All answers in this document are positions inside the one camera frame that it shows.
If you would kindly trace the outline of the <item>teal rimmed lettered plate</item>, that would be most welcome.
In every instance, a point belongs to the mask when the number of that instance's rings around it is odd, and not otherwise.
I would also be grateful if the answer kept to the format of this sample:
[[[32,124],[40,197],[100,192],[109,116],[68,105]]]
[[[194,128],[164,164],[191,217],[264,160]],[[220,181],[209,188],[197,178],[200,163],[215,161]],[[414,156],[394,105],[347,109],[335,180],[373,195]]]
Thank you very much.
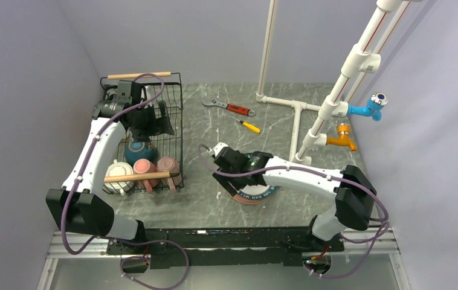
[[[261,194],[263,192],[268,192],[268,191],[270,191],[270,192],[271,191],[275,191],[276,192],[277,189],[278,189],[277,186],[272,186],[272,185],[247,185],[244,188],[240,189],[239,191],[243,191],[243,192],[248,193],[250,195],[259,195],[259,194]]]

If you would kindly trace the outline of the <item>black wire dish rack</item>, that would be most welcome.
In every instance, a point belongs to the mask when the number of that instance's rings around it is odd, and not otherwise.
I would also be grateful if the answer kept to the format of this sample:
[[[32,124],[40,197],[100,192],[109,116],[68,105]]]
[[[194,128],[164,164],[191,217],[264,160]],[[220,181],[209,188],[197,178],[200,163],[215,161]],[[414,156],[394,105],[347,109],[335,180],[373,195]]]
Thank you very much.
[[[151,81],[150,76],[145,76],[143,73],[130,74],[111,74],[100,79],[100,85],[103,89],[103,98],[95,105],[92,117],[96,118],[111,118],[122,110],[152,99],[152,102],[143,106],[153,106],[155,108],[156,117],[160,117],[158,107],[159,101],[165,101],[168,107],[171,124],[175,130],[175,135],[160,134],[150,137],[150,140],[133,140],[129,130],[129,123],[126,119],[126,114],[118,117],[118,122],[123,125],[125,133],[114,152],[113,160],[124,161],[124,148],[131,141],[151,142],[157,149],[157,158],[154,165],[157,167],[157,162],[164,156],[170,156],[179,162],[181,172],[183,174],[183,90],[181,75],[178,72],[159,72],[157,73],[158,80]],[[164,179],[169,177],[169,172],[144,173],[126,175],[120,177],[125,181],[134,181],[134,188],[129,194],[137,191],[146,192],[141,189],[137,181],[141,179],[159,179],[160,183],[154,188],[154,191],[168,189]],[[177,189],[183,187],[184,180],[182,175],[182,183],[177,186]]]

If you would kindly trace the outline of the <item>light pink mug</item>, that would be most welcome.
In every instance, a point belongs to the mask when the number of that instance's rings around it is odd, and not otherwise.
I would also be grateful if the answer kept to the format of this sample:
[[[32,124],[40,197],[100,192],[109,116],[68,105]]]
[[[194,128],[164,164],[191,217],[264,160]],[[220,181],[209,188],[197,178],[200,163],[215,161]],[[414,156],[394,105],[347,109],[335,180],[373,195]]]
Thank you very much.
[[[179,162],[170,156],[164,156],[158,160],[157,168],[160,172],[170,173],[170,176],[165,178],[164,182],[171,192],[176,192],[177,186],[182,183],[182,172]]]

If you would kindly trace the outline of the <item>dark brown bowl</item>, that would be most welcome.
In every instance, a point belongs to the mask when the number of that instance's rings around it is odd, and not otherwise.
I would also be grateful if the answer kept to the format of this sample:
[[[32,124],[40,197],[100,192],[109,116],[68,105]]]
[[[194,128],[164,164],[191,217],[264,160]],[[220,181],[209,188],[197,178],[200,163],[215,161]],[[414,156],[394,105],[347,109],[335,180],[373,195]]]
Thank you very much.
[[[154,163],[157,155],[157,149],[151,142],[131,141],[124,148],[124,158],[131,166],[140,159]]]

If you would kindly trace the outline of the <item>salmon pink mug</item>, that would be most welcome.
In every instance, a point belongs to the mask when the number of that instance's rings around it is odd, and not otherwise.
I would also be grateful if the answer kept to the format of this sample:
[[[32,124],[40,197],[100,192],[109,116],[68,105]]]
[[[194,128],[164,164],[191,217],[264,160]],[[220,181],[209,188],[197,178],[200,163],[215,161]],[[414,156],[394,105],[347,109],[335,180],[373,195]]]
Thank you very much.
[[[153,162],[148,159],[139,159],[134,163],[134,172],[136,174],[144,173],[156,173],[158,171],[157,167]],[[137,184],[141,189],[145,189],[149,194],[152,194],[154,188],[160,183],[159,179],[141,179],[137,181]]]

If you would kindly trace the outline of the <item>white enamel cup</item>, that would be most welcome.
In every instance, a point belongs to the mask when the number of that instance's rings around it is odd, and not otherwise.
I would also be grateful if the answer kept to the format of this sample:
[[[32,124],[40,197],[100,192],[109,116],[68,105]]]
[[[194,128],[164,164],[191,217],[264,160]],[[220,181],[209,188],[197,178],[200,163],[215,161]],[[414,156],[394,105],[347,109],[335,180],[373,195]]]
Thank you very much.
[[[133,167],[124,162],[113,160],[112,164],[108,166],[105,177],[111,178],[115,177],[115,181],[105,182],[103,184],[103,190],[108,194],[117,194],[122,197],[127,196],[130,191],[134,188],[134,181],[125,181],[120,179],[126,175],[132,175],[134,173]]]

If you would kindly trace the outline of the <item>beige pink plate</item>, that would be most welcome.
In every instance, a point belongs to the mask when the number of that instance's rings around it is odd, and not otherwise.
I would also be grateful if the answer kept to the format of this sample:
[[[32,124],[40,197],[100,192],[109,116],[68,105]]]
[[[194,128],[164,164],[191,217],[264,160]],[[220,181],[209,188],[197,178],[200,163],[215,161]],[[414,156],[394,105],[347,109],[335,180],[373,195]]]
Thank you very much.
[[[233,200],[240,202],[241,204],[259,204],[267,200],[268,198],[272,197],[275,194],[275,191],[268,191],[263,192],[259,195],[250,195],[243,191],[239,191],[238,193],[232,195],[230,192],[226,192],[226,194],[232,198]]]

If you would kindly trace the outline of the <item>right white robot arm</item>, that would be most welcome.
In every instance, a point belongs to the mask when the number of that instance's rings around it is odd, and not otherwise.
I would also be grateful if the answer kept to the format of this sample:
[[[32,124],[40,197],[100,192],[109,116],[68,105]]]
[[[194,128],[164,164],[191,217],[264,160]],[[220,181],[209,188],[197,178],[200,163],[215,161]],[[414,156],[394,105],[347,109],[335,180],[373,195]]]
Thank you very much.
[[[315,193],[332,201],[326,212],[310,221],[306,244],[322,250],[346,229],[364,231],[372,220],[376,190],[357,167],[329,170],[289,162],[271,153],[244,154],[225,143],[210,149],[217,169],[213,177],[232,196],[252,199],[257,190],[287,187]]]

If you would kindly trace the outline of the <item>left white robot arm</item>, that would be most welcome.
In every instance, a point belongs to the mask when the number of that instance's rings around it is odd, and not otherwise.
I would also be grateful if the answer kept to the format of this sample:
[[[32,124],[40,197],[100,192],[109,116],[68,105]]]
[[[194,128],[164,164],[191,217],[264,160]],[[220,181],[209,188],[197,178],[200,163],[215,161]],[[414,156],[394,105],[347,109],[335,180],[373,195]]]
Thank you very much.
[[[94,106],[88,138],[78,161],[60,188],[49,190],[45,199],[69,253],[80,251],[71,248],[67,233],[88,234],[92,239],[117,239],[132,254],[145,249],[143,222],[116,214],[102,194],[113,154],[127,131],[133,137],[173,133],[168,129],[166,103],[158,102],[160,117],[152,105],[165,85],[161,80],[156,93],[149,96],[138,80],[120,80],[116,93]]]

